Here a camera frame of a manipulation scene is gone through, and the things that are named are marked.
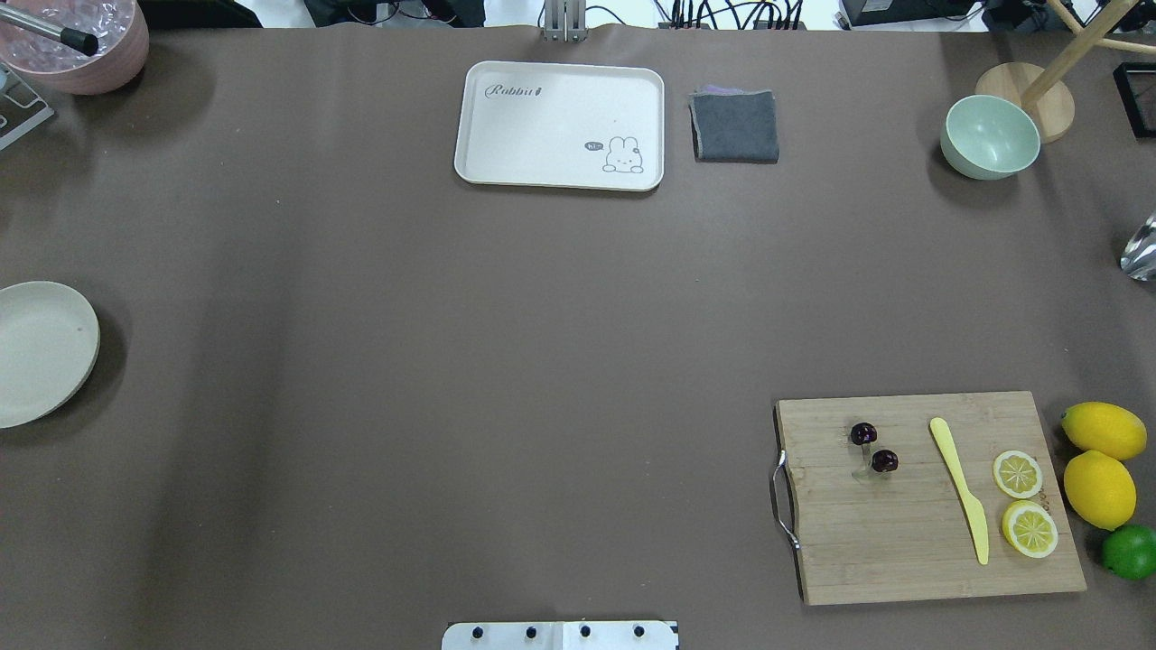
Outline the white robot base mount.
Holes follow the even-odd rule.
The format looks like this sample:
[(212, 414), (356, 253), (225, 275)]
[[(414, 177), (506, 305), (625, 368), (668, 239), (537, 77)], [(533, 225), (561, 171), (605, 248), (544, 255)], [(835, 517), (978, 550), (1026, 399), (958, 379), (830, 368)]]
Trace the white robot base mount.
[(459, 622), (450, 625), (442, 649), (679, 649), (676, 622), (662, 620), (577, 620)]

